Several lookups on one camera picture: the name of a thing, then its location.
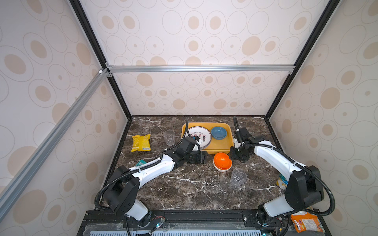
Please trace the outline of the orange white bowl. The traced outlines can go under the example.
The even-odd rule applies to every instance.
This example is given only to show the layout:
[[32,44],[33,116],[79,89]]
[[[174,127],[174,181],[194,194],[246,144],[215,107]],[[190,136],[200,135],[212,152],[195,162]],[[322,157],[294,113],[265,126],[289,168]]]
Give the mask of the orange white bowl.
[[232,167],[232,160],[228,154],[219,152],[213,158],[214,167],[220,172],[226,172]]

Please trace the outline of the blue bowl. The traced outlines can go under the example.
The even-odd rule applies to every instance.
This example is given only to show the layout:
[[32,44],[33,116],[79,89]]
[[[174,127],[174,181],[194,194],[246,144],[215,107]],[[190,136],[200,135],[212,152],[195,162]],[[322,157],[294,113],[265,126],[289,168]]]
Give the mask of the blue bowl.
[[227,137],[228,132],[221,126],[215,126],[211,129],[211,135],[216,140],[223,140]]

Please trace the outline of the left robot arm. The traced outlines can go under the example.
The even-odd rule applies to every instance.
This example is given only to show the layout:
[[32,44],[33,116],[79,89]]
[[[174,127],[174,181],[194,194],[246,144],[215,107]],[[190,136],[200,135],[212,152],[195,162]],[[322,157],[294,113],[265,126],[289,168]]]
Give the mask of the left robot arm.
[[136,199],[139,189],[149,181],[185,163],[208,162],[211,155],[202,150],[198,142],[198,138],[184,137],[178,144],[166,148],[160,157],[153,161],[132,168],[120,166],[96,195],[95,207],[101,210],[110,209],[116,216],[128,216],[137,221],[148,218],[148,208]]

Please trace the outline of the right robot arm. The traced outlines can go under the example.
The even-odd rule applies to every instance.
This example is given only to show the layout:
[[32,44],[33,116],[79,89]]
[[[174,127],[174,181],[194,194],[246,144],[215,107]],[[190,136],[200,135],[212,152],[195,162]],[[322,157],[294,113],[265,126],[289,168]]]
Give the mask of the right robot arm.
[[[251,154],[255,154],[267,161],[287,180],[284,195],[270,200],[260,207],[264,216],[275,217],[299,211],[327,216],[334,212],[335,197],[322,180],[317,167],[306,166],[295,161],[263,136],[252,136],[245,127],[237,125],[234,135],[236,144],[230,148],[232,159],[245,162]],[[327,210],[315,212],[309,209],[314,204],[323,201],[325,194],[330,200]]]

